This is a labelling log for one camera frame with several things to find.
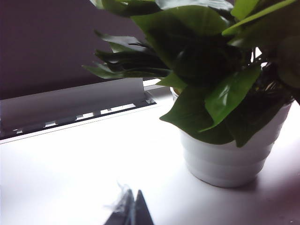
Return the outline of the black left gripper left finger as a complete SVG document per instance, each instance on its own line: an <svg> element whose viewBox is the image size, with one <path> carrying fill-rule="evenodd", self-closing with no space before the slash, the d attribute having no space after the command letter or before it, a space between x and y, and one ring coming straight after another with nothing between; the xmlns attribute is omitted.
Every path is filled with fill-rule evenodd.
<svg viewBox="0 0 300 225"><path fill-rule="evenodd" d="M131 189L128 189L117 205L114 207L111 215L104 223L105 225L130 225L132 210L134 207L134 196Z"/></svg>

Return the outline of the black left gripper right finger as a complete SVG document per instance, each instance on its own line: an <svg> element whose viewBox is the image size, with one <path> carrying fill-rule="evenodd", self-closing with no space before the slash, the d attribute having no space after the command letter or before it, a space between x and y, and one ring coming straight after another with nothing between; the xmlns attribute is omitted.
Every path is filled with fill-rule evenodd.
<svg viewBox="0 0 300 225"><path fill-rule="evenodd" d="M136 201L135 201L135 224L154 225L141 190L138 190Z"/></svg>

